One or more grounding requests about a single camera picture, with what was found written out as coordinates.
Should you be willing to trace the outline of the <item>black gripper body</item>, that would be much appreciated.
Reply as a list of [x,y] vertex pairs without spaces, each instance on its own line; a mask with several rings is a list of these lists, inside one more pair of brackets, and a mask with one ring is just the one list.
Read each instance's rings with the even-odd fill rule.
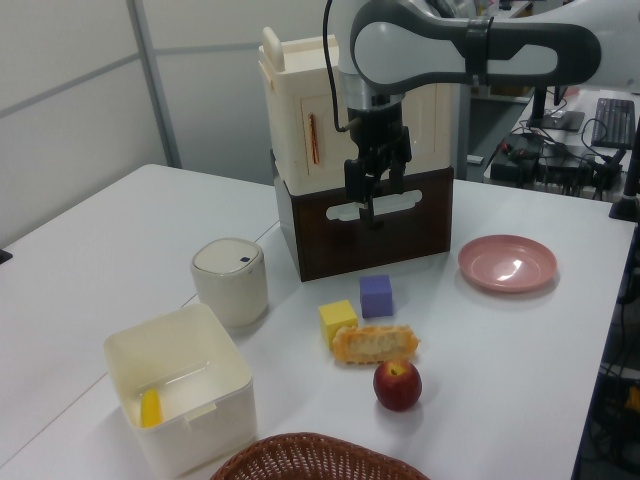
[[409,129],[404,125],[402,104],[377,110],[348,108],[348,119],[357,120],[350,138],[358,149],[358,160],[374,165],[406,164],[412,159]]

